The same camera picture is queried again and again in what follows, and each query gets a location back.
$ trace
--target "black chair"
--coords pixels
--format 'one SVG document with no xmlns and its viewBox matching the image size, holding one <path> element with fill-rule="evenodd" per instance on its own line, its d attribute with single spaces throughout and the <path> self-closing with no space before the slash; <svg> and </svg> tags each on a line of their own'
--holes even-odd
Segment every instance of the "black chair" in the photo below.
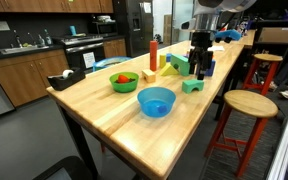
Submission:
<svg viewBox="0 0 288 180">
<path fill-rule="evenodd" d="M 66 157 L 33 180 L 93 180 L 92 173 L 76 156 Z"/>
</svg>

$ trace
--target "floor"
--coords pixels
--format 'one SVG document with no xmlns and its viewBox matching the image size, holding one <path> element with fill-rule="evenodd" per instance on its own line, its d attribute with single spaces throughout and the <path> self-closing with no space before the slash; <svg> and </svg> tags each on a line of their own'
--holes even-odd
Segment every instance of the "floor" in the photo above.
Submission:
<svg viewBox="0 0 288 180">
<path fill-rule="evenodd" d="M 288 109 L 288 101 L 278 104 Z M 208 161 L 203 153 L 217 123 L 213 120 L 216 108 L 215 104 L 209 108 L 169 179 L 211 179 L 204 177 Z M 88 133 L 85 136 L 100 172 L 99 179 L 132 179 L 135 173 L 131 169 L 112 153 L 101 153 L 98 141 Z M 32 179 L 71 155 L 78 153 L 57 106 L 48 97 L 0 116 L 0 180 Z"/>
</svg>

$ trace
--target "green block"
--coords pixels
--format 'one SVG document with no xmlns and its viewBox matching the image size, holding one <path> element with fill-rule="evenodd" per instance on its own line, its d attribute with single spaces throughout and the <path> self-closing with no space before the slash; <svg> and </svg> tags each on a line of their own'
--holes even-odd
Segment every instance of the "green block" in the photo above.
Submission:
<svg viewBox="0 0 288 180">
<path fill-rule="evenodd" d="M 182 83 L 182 91 L 184 91 L 186 94 L 191 93 L 195 88 L 197 88 L 199 91 L 202 91 L 204 88 L 204 81 L 191 79 L 183 81 Z"/>
<path fill-rule="evenodd" d="M 182 55 L 172 54 L 171 56 L 171 65 L 179 70 L 180 75 L 189 76 L 190 64 L 188 59 Z"/>
</svg>

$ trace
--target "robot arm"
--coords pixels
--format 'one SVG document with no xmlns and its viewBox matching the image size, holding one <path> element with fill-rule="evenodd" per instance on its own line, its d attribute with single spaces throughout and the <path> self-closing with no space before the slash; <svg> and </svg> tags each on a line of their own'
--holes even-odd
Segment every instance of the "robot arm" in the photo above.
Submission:
<svg viewBox="0 0 288 180">
<path fill-rule="evenodd" d="M 212 46 L 219 14 L 222 11 L 240 12 L 248 9 L 256 0 L 195 0 L 193 18 L 182 24 L 182 30 L 193 32 L 189 63 L 190 74 L 194 74 L 195 65 L 199 64 L 198 79 L 203 80 L 204 74 L 212 62 Z"/>
</svg>

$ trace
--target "wooden stool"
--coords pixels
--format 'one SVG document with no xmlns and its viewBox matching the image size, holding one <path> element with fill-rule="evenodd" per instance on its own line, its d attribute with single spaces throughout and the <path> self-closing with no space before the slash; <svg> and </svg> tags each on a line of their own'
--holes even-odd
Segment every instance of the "wooden stool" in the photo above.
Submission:
<svg viewBox="0 0 288 180">
<path fill-rule="evenodd" d="M 270 83 L 273 79 L 273 76 L 275 75 L 278 63 L 282 61 L 283 58 L 281 56 L 276 56 L 272 54 L 255 54 L 254 55 L 254 61 L 250 67 L 250 70 L 247 73 L 246 79 L 244 81 L 242 89 L 247 89 L 247 88 L 255 88 L 261 90 L 262 95 L 266 95 L 267 90 L 270 86 Z M 270 68 L 268 71 L 268 74 L 266 76 L 266 79 L 264 80 L 264 84 L 253 84 L 252 83 L 252 78 L 253 75 L 255 74 L 257 68 L 259 67 L 260 63 L 264 62 L 269 62 L 270 63 Z"/>
<path fill-rule="evenodd" d="M 277 106 L 265 96 L 253 93 L 246 90 L 232 90 L 224 95 L 225 108 L 223 114 L 213 133 L 212 139 L 205 151 L 205 156 L 209 156 L 214 147 L 236 151 L 239 157 L 239 165 L 236 176 L 243 175 L 248 160 L 251 157 L 257 140 L 259 139 L 268 118 L 274 117 L 277 112 Z M 256 123 L 247 142 L 232 138 L 227 138 L 224 135 L 224 128 L 232 110 L 239 111 L 249 116 L 256 118 Z M 224 143 L 218 142 L 223 135 Z M 234 143 L 234 146 L 228 145 L 227 142 Z M 241 153 L 238 145 L 245 145 L 244 152 Z"/>
</svg>

